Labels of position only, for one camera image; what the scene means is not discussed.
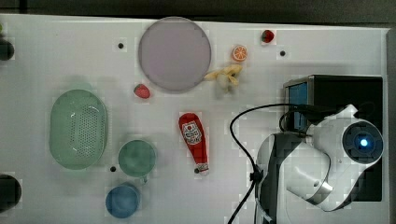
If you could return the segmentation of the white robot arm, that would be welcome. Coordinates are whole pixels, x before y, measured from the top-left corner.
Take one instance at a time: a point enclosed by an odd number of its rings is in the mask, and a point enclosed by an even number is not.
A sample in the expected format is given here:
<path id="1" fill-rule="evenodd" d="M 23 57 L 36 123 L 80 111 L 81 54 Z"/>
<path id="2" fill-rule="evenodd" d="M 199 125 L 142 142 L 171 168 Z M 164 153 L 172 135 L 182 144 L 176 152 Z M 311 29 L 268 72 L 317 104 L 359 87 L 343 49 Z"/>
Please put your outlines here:
<path id="1" fill-rule="evenodd" d="M 308 126 L 304 133 L 273 133 L 258 151 L 262 179 L 255 185 L 255 222 L 291 224 L 286 195 L 291 193 L 324 212 L 352 200 L 361 175 L 382 157 L 381 132 L 358 109 L 347 105 Z"/>

